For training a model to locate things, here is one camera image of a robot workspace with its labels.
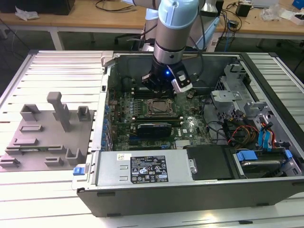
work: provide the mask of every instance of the gray plastic stand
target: gray plastic stand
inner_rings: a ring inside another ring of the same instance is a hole
[[[94,112],[87,106],[69,111],[60,99],[60,92],[47,96],[55,112],[23,106],[23,119],[0,158],[0,172],[71,170],[86,161]]]

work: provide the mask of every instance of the motherboard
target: motherboard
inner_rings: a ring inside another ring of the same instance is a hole
[[[201,115],[203,96],[151,98],[109,90],[114,151],[182,149],[212,143]]]

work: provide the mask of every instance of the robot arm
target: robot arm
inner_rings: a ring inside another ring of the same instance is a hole
[[[194,20],[199,0],[123,0],[134,5],[158,9],[158,22],[153,63],[142,83],[155,93],[174,89],[182,93],[192,88],[181,59]]]

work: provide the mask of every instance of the sticker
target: sticker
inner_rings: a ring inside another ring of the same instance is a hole
[[[117,154],[118,161],[130,160],[131,157],[132,157],[131,153],[118,153]]]
[[[131,157],[133,184],[168,182],[165,156]]]

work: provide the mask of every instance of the blue latch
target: blue latch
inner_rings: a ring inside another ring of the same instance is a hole
[[[286,154],[288,160],[293,157],[293,155],[291,154],[290,150],[285,150],[285,154]]]
[[[75,167],[73,169],[73,175],[74,176],[81,176],[85,174],[85,168],[84,167]]]
[[[254,151],[240,151],[237,153],[237,159],[240,162],[248,160],[257,160],[257,156]]]

